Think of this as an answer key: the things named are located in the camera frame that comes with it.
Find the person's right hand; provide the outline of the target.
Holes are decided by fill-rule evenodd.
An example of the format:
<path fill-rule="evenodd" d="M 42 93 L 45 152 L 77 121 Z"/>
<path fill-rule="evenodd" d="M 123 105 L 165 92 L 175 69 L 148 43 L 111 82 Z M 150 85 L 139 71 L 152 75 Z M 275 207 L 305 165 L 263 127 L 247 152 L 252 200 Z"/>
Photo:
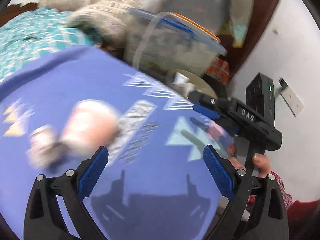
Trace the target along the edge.
<path fill-rule="evenodd" d="M 240 163 L 236 157 L 236 146 L 234 143 L 229 145 L 228 153 L 230 157 L 228 158 L 229 162 L 235 167 L 235 169 L 243 169 L 245 170 L 245 166 Z M 265 178 L 268 174 L 272 173 L 271 163 L 268 156 L 260 153 L 256 153 L 252 157 L 252 164 L 259 171 L 258 177 Z"/>

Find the red knitted sleeve forearm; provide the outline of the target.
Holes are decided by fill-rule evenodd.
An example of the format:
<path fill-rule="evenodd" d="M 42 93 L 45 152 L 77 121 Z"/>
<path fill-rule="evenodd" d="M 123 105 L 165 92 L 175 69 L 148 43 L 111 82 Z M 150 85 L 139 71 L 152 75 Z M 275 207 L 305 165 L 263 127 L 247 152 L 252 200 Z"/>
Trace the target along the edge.
<path fill-rule="evenodd" d="M 292 196 L 285 191 L 284 183 L 279 175 L 270 167 L 258 166 L 259 176 L 265 178 L 269 173 L 274 175 L 283 196 L 289 222 L 291 238 L 316 239 L 319 236 L 319 200 L 313 202 L 293 202 Z"/>

